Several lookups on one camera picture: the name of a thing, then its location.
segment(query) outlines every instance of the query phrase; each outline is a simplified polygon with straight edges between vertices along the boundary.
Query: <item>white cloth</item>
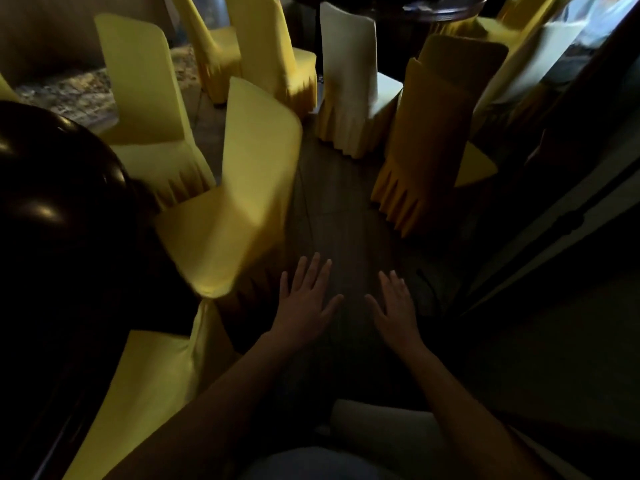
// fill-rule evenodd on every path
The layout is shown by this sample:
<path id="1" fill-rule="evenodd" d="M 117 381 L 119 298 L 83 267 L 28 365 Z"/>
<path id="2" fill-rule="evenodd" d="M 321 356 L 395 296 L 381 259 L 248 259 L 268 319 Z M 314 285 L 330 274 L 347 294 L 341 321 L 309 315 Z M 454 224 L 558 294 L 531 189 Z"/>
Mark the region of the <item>white cloth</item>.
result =
<path id="1" fill-rule="evenodd" d="M 559 16 L 563 22 L 587 19 L 575 43 L 598 48 L 631 11 L 638 0 L 571 0 Z"/>

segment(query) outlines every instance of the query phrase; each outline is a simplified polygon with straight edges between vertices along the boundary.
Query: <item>person's right hand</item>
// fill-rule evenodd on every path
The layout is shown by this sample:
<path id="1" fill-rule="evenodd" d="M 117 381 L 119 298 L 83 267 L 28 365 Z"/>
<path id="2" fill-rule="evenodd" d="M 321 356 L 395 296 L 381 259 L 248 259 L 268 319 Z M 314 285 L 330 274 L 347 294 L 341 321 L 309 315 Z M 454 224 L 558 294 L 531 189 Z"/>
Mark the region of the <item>person's right hand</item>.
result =
<path id="1" fill-rule="evenodd" d="M 379 272 L 382 294 L 387 306 L 385 315 L 377 300 L 368 294 L 364 298 L 373 312 L 373 320 L 380 335 L 387 345 L 398 356 L 411 354 L 416 348 L 424 347 L 418 323 L 415 318 L 415 307 L 404 280 L 391 271 L 389 277 Z"/>

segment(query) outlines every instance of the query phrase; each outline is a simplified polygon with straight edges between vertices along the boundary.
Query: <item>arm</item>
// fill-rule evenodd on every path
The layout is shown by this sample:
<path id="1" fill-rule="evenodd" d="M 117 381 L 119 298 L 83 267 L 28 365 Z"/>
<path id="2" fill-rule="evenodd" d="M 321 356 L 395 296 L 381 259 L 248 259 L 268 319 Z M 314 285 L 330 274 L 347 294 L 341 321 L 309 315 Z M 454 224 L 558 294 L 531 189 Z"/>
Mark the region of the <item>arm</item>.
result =
<path id="1" fill-rule="evenodd" d="M 254 409 L 295 352 L 315 340 L 342 301 L 322 310 L 331 260 L 318 275 L 315 254 L 307 273 L 300 258 L 291 285 L 280 279 L 280 303 L 271 330 L 204 393 L 187 404 L 122 460 L 105 480 L 217 477 L 245 434 Z"/>
<path id="2" fill-rule="evenodd" d="M 528 446 L 462 387 L 422 343 L 409 290 L 392 271 L 380 272 L 387 305 L 385 315 L 371 295 L 377 329 L 387 345 L 411 370 L 453 449 L 475 477 L 485 479 L 549 479 L 553 473 Z"/>

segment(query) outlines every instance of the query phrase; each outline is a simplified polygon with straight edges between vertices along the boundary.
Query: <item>floor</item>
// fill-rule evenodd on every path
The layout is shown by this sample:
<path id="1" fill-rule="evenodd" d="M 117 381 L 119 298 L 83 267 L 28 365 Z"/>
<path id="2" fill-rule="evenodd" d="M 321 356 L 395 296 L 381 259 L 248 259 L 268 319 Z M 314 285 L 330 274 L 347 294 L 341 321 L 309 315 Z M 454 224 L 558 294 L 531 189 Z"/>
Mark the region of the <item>floor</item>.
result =
<path id="1" fill-rule="evenodd" d="M 183 97 L 196 143 L 216 180 L 223 183 L 225 109 L 215 107 L 197 87 L 184 90 Z M 314 122 L 314 114 L 303 122 L 287 239 L 295 255 L 318 251 L 323 259 L 332 259 L 327 297 L 343 293 L 346 299 L 327 333 L 288 374 L 295 374 L 292 380 L 297 383 L 308 381 L 303 388 L 314 397 L 325 394 L 421 408 L 422 395 L 382 343 L 363 297 L 366 293 L 379 297 L 377 272 L 395 269 L 412 291 L 420 320 L 433 320 L 458 289 L 460 272 L 453 265 L 458 253 L 436 241 L 400 239 L 369 201 L 383 162 L 381 151 L 354 161 L 320 142 Z M 419 269 L 439 303 L 419 277 Z M 242 342 L 238 333 L 242 332 L 230 332 L 234 343 Z"/>

